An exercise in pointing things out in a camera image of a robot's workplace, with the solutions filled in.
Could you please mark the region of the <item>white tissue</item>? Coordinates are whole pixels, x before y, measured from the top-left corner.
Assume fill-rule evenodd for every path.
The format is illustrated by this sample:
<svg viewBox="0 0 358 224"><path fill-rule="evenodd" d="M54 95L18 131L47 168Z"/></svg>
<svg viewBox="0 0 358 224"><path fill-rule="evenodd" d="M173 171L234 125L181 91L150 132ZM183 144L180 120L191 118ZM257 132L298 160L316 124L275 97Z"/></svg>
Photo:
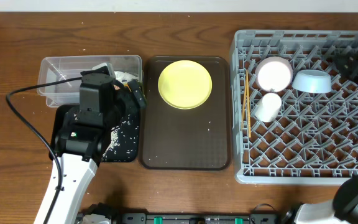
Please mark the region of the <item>white tissue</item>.
<svg viewBox="0 0 358 224"><path fill-rule="evenodd" d="M118 80L122 84L126 84L133 80L136 80L137 82L139 82L139 77L137 77L131 73L115 71L114 74L115 74L116 80Z"/></svg>

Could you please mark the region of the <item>rice food waste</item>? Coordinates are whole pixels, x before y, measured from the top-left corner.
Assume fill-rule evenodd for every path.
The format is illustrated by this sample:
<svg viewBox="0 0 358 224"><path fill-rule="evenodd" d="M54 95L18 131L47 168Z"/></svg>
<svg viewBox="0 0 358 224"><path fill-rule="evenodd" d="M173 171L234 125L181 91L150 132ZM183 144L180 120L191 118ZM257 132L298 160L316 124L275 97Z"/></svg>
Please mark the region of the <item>rice food waste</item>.
<svg viewBox="0 0 358 224"><path fill-rule="evenodd" d="M103 154L103 162L132 162L137 157L140 114L126 115L111 130L111 143Z"/></svg>

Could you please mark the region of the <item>blue bowl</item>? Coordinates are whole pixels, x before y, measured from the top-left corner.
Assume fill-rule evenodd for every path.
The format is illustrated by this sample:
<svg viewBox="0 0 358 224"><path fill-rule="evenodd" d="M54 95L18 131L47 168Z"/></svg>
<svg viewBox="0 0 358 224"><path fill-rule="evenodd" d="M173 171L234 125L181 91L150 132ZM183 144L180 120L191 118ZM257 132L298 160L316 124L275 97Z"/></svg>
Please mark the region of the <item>blue bowl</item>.
<svg viewBox="0 0 358 224"><path fill-rule="evenodd" d="M307 93L329 93L332 91L330 74L320 70L300 70L292 87Z"/></svg>

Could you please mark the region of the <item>yellow plate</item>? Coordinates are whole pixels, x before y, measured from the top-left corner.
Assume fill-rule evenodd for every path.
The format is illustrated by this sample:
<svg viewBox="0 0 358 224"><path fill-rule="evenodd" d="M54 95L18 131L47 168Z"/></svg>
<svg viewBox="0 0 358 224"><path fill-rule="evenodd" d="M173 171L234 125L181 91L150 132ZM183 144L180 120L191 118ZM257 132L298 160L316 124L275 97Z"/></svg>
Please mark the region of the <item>yellow plate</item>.
<svg viewBox="0 0 358 224"><path fill-rule="evenodd" d="M198 62L179 60L167 65L158 78L158 92L171 107L190 110L210 96L213 82L207 69Z"/></svg>

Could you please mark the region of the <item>white bowl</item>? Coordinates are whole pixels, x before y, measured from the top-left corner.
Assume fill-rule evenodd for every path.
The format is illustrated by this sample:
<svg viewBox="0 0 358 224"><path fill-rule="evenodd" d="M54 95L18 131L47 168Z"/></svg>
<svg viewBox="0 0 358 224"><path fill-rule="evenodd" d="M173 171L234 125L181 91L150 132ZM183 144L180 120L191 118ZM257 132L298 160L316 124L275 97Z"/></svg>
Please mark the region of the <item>white bowl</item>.
<svg viewBox="0 0 358 224"><path fill-rule="evenodd" d="M255 70L256 83L264 91L280 92L292 81L293 69L287 59L269 57L263 59Z"/></svg>

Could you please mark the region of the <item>white paper cup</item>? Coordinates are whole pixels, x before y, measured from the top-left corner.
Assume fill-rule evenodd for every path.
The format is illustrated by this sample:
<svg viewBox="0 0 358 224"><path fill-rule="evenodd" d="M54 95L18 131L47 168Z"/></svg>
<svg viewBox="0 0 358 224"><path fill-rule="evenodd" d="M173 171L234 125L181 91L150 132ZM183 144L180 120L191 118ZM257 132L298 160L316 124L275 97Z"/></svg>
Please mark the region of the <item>white paper cup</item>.
<svg viewBox="0 0 358 224"><path fill-rule="evenodd" d="M272 122L278 115L282 99L276 93L265 94L257 103L255 117L262 122Z"/></svg>

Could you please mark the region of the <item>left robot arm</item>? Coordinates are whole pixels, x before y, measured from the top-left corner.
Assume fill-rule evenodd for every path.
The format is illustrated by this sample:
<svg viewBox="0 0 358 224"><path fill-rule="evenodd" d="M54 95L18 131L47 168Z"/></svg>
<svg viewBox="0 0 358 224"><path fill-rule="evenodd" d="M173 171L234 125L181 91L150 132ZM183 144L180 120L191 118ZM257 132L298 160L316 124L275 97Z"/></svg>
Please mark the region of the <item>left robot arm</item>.
<svg viewBox="0 0 358 224"><path fill-rule="evenodd" d="M137 155L140 111L146 107L140 83L88 73L79 96L78 105L57 110L51 140L57 163L36 223L74 223L100 163L131 162Z"/></svg>

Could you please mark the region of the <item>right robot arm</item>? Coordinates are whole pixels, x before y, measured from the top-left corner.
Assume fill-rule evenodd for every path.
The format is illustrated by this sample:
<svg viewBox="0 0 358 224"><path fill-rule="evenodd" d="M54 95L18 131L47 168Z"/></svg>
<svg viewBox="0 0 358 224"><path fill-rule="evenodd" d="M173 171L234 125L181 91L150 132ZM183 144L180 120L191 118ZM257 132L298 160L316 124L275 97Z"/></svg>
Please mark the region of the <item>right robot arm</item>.
<svg viewBox="0 0 358 224"><path fill-rule="evenodd" d="M333 62L345 78L358 84L358 53L337 56ZM281 217L280 223L358 224L358 175L345 181L332 200L293 207Z"/></svg>

